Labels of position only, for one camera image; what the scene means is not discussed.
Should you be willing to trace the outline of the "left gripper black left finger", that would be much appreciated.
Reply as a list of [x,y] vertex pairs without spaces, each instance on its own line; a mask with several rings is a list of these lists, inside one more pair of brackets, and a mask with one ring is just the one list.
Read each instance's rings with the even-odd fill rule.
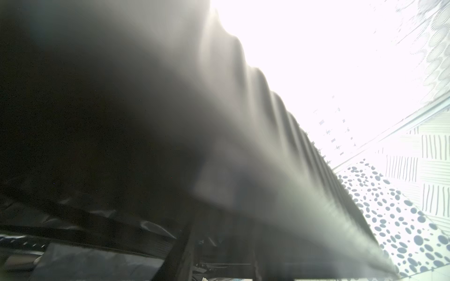
[[150,281],[164,261],[94,248],[51,243],[32,281]]

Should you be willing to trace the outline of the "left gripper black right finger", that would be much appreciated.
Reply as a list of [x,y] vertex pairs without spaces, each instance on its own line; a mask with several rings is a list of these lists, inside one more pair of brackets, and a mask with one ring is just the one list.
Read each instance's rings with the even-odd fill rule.
[[176,240],[152,281],[191,281],[198,240],[200,214],[195,214]]

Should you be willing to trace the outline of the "black ribbed hard-shell suitcase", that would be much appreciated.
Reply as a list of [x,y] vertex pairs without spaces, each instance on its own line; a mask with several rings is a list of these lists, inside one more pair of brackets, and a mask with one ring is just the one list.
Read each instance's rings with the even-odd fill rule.
[[398,275],[209,1],[2,1],[1,279],[165,261],[195,214],[191,281]]

